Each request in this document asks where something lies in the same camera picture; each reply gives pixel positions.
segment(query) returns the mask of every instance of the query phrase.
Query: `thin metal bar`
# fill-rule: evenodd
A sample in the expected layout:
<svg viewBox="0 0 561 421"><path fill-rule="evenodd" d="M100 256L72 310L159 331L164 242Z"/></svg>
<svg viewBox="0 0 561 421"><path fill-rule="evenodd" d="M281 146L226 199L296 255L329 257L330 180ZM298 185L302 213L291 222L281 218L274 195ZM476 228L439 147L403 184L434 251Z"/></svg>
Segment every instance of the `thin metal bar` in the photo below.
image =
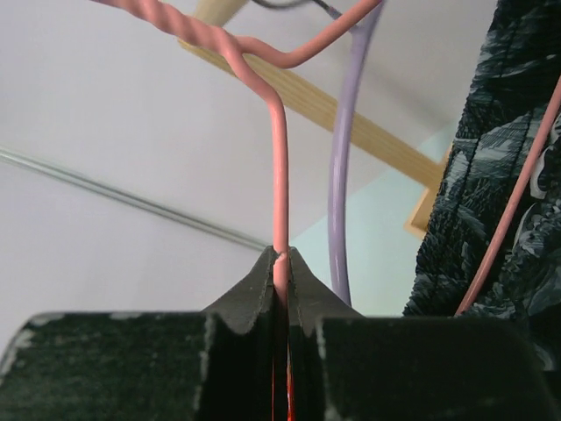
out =
<svg viewBox="0 0 561 421"><path fill-rule="evenodd" d="M21 153L9 151L3 147L0 147L0 161L8 162L21 168L30 169L43 175L47 175L56 180L73 184L77 187L97 193L98 195L117 200L120 203L128 204L137 209L189 226L198 231L206 232L220 239L226 239L232 243L251 248L252 250L262 252L268 246L268 244L240 232L224 228L210 221L205 221L204 219L169 208L163 204L153 202L141 196L136 196L110 185L96 182L86 175L77 174L74 171L56 167L53 164L25 156Z"/></svg>

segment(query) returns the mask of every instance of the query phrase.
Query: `wooden beam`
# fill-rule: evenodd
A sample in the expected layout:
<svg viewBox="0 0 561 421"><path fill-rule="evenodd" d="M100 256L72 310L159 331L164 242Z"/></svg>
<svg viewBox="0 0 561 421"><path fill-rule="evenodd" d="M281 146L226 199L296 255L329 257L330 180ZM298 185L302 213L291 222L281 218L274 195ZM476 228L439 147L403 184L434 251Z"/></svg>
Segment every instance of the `wooden beam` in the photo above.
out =
<svg viewBox="0 0 561 421"><path fill-rule="evenodd" d="M226 60L209 50L179 41L187 51L234 75ZM337 100L310 82L288 70L282 70L247 54L248 64L280 94L284 104L325 130L333 131ZM351 142L387 165L422 185L437 189L442 176L441 166L407 143L382 129L368 118L355 113Z"/></svg>
<svg viewBox="0 0 561 421"><path fill-rule="evenodd" d="M224 26L249 0L199 0L193 18L205 24Z"/></svg>
<svg viewBox="0 0 561 421"><path fill-rule="evenodd" d="M444 154L444 157L440 161L441 179L444 170L446 169L446 164L448 163L450 150L451 147ZM424 190L423 195L419 199L419 202L417 202L417 205L413 209L413 212L411 212L409 219L403 226L403 228L405 228L405 231L412 233L418 239L424 239L424 236L429 229L430 214L432 213L432 208L434 208L435 201L437 200L438 187Z"/></svg>

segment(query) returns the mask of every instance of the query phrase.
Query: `pink wire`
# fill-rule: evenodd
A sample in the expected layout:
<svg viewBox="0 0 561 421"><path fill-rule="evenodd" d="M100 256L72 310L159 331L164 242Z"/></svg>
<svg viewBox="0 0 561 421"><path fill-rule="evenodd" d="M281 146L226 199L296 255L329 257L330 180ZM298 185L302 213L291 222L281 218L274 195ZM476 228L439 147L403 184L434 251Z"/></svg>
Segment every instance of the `pink wire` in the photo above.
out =
<svg viewBox="0 0 561 421"><path fill-rule="evenodd" d="M518 176L518 180L516 181L516 185L513 189L512 195L508 199L507 207L505 208L501 216L501 220L497 225L494 236L489 243L489 247L487 248L485 255L483 256L481 265L479 266L477 273L473 277L470 288L465 293L464 299L462 300L462 303L459 305L458 310L456 311L456 315L463 313L468 309L470 305L473 304L475 298L481 290L481 287L483 286L483 282L485 282L487 275L489 275L489 270L491 270L494 259L497 256L499 248L501 247L501 243L505 238L507 229L510 226L512 217L515 214L516 207L518 206L518 203L520 202L520 199L522 197L522 193L524 193L524 190L526 189L526 185L528 184L528 180L532 175L534 166L536 165L543 147L545 146L548 133L551 131L551 127L555 122L560 104L561 77L559 77L559 80L557 81L557 86L553 91L550 103L548 104L547 109L543 114L542 123L537 129L536 138L534 139L534 143L532 144L532 147L528 152L526 161L524 161L524 165L522 166L522 170L520 172L520 175Z"/></svg>
<svg viewBox="0 0 561 421"><path fill-rule="evenodd" d="M278 258L273 265L273 284L278 306L275 326L275 373L287 372L288 349L288 141L287 120L279 94L257 75L245 62L242 54L254 54L279 68L293 68L309 60L333 41L355 26L381 0L361 0L341 18L332 22L315 38L290 53L283 53L251 37L235 37L220 27L183 15L169 4L159 0L93 0L118 7L133 16L150 22L163 32L183 41L207 48L222 55L234 74L252 91L263 98L269 108L273 126L273 248Z"/></svg>

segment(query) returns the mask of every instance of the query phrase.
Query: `purple wire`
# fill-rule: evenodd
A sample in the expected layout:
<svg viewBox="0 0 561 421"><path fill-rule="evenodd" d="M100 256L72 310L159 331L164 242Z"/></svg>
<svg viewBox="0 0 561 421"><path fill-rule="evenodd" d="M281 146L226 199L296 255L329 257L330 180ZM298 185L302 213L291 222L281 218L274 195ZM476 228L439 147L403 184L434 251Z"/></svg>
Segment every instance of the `purple wire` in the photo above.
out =
<svg viewBox="0 0 561 421"><path fill-rule="evenodd" d="M341 300L351 305L351 291L347 269L345 237L345 197L349 172L349 148L354 110L359 96L359 86L366 56L385 2L371 11L359 26L352 28L351 64L344 78L339 97L333 146L331 149L330 193L327 210L328 237L330 245L331 287ZM338 12L330 10L333 18Z"/></svg>

